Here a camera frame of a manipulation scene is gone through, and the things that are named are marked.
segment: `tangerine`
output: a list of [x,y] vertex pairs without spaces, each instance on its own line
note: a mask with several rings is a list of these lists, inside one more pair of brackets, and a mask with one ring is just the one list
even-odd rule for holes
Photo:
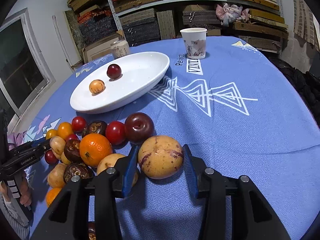
[[59,194],[59,192],[62,190],[62,188],[60,187],[55,187],[53,189],[50,189],[47,193],[47,195],[45,196],[45,201],[47,203],[47,207],[49,207],[51,205],[51,203],[54,201],[54,199],[57,197],[57,195]]
[[71,123],[68,122],[62,122],[58,126],[58,136],[60,136],[62,139],[66,140],[68,135],[72,134],[72,126]]
[[97,167],[100,161],[112,154],[112,146],[108,139],[98,133],[90,133],[80,142],[80,156],[85,164]]
[[50,129],[49,131],[47,131],[47,134],[45,135],[45,139],[51,139],[52,137],[55,137],[58,135],[58,131],[55,129]]

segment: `red apple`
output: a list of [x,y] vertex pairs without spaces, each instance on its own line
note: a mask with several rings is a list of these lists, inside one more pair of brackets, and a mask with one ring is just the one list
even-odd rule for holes
[[134,113],[124,123],[125,135],[133,144],[142,144],[153,135],[155,126],[152,119],[144,113]]
[[54,165],[58,161],[58,159],[54,156],[51,149],[46,151],[46,153],[44,154],[44,159],[46,163],[48,163],[49,165]]
[[124,124],[119,121],[111,122],[106,128],[106,138],[112,145],[119,145],[126,139]]

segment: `cherry tomato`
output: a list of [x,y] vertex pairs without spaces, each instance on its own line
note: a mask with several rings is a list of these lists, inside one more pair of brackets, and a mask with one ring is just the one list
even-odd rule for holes
[[106,137],[112,145],[119,145],[125,141],[124,124],[119,121],[111,122],[106,128]]
[[54,165],[58,161],[58,159],[54,156],[52,150],[46,151],[46,153],[44,154],[44,159],[49,165]]
[[59,124],[58,136],[60,136],[62,139],[66,140],[67,136],[72,133],[73,133],[73,130],[71,127],[71,123],[62,122],[61,124]]
[[71,140],[71,139],[79,140],[78,136],[76,136],[74,133],[69,134],[69,135],[66,137],[66,142],[67,142],[68,140]]
[[76,116],[74,119],[72,119],[71,125],[74,132],[82,132],[82,130],[86,127],[87,122],[83,117]]
[[55,129],[51,129],[51,130],[47,131],[47,134],[45,135],[45,139],[48,140],[48,139],[51,139],[52,137],[57,136],[57,135],[58,135],[58,131]]

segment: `blue tablecloth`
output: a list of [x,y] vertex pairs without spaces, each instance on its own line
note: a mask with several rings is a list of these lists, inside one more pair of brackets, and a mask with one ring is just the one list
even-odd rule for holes
[[[124,122],[129,114],[144,112],[158,135],[189,144],[207,166],[230,177],[248,175],[292,240],[300,239],[320,210],[320,132],[286,78],[259,51],[235,37],[207,37],[202,72],[188,71],[182,39],[132,48],[134,53],[142,51],[163,52],[170,58],[166,76],[149,93],[108,113],[76,113],[69,103],[71,93],[88,74],[113,60],[108,55],[64,82],[33,121],[25,141],[42,137],[78,114],[88,122]],[[127,144],[116,152],[129,150]],[[31,234],[46,211],[50,169],[42,159],[28,171],[34,190]],[[142,174],[132,194],[117,200],[123,238],[197,239],[203,204],[190,198],[183,171],[160,181]],[[230,210],[228,214],[230,238]],[[89,217],[94,220],[93,201]]]

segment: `yellow fruit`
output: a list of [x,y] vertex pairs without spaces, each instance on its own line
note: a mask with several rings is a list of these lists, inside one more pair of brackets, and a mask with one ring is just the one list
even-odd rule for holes
[[62,153],[62,155],[61,155],[61,161],[62,161],[65,165],[71,164],[71,161],[69,161],[69,160],[67,159],[67,157],[64,155],[64,153]]
[[48,140],[54,136],[57,136],[58,135],[58,131],[55,130],[55,129],[51,129],[49,131],[47,131],[47,134],[45,135],[45,139]]
[[[106,170],[107,168],[114,167],[116,165],[116,162],[118,159],[125,157],[125,155],[120,153],[113,153],[108,155],[107,157],[104,157],[97,168],[97,175],[99,175],[102,171]],[[137,183],[139,177],[139,170],[136,169],[136,172],[133,177],[132,186],[134,186]]]
[[58,136],[60,136],[62,139],[66,140],[68,135],[72,134],[72,126],[71,123],[68,122],[62,122],[58,126]]
[[58,163],[55,168],[49,173],[47,181],[50,187],[64,187],[65,183],[63,180],[63,174],[66,167],[67,165]]
[[138,152],[141,170],[152,179],[165,179],[177,173],[183,162],[182,147],[178,141],[157,135],[147,139]]
[[52,150],[53,155],[59,160],[61,161],[61,155],[56,154],[56,152],[54,150]]
[[61,155],[63,153],[65,146],[66,141],[60,136],[55,136],[50,139],[50,147],[58,155]]
[[62,190],[62,188],[60,187],[56,187],[53,189],[50,189],[47,193],[47,195],[45,196],[45,201],[47,203],[47,207],[49,207],[52,202],[54,201],[54,199],[57,197],[57,195],[59,194],[59,192]]

